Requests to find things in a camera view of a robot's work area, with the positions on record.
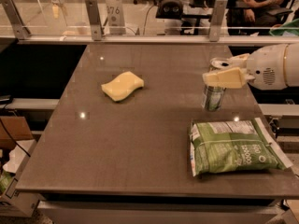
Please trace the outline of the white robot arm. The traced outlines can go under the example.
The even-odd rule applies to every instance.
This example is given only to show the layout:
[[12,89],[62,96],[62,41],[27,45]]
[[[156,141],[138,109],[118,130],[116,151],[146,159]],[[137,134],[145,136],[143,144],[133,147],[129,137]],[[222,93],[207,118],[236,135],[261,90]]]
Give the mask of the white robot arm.
[[249,83],[261,91],[299,86],[299,44],[266,46],[251,54],[213,58],[203,81],[212,87],[239,89]]

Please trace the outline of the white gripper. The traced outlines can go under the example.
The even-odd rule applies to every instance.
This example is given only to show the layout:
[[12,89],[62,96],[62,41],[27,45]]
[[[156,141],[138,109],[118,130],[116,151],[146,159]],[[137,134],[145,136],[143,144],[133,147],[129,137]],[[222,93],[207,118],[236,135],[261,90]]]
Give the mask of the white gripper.
[[284,78],[284,55],[287,44],[266,46],[228,59],[229,69],[214,70],[203,74],[204,83],[211,87],[240,89],[248,81],[261,91],[283,90],[287,87]]

